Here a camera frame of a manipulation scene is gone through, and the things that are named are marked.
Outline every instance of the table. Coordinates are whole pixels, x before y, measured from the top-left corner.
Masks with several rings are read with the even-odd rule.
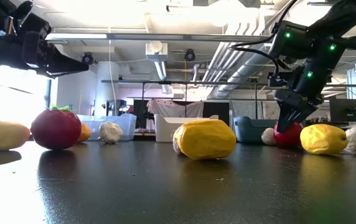
[[[356,156],[237,144],[193,161],[152,141],[0,152],[0,223],[356,223]]]

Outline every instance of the red tomato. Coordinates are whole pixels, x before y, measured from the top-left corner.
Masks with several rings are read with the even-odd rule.
[[[284,133],[279,133],[276,129],[278,124],[275,124],[273,137],[276,143],[280,147],[297,147],[300,145],[300,134],[302,131],[302,126],[300,123],[292,124]]]
[[[34,141],[42,147],[62,150],[72,147],[81,134],[81,121],[72,112],[45,110],[31,124]]]

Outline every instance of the white plastic bin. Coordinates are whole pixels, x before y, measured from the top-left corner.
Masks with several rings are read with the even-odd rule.
[[[182,124],[203,119],[218,119],[218,115],[213,115],[209,118],[165,118],[159,114],[155,114],[156,142],[172,142],[174,132]]]
[[[130,141],[134,139],[136,116],[132,114],[122,114],[121,116],[87,116],[77,115],[81,122],[88,125],[91,129],[90,140],[97,140],[99,138],[99,126],[106,121],[118,124],[123,130],[123,136],[120,141]]]

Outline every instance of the orange fruit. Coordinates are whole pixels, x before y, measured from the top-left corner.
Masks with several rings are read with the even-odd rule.
[[[88,125],[81,123],[81,134],[77,142],[84,142],[88,140],[90,137],[91,137],[91,129],[88,127]]]

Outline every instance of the computer monitor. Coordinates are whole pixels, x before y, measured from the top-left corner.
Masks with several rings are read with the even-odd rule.
[[[331,99],[329,102],[332,122],[356,122],[356,100]]]

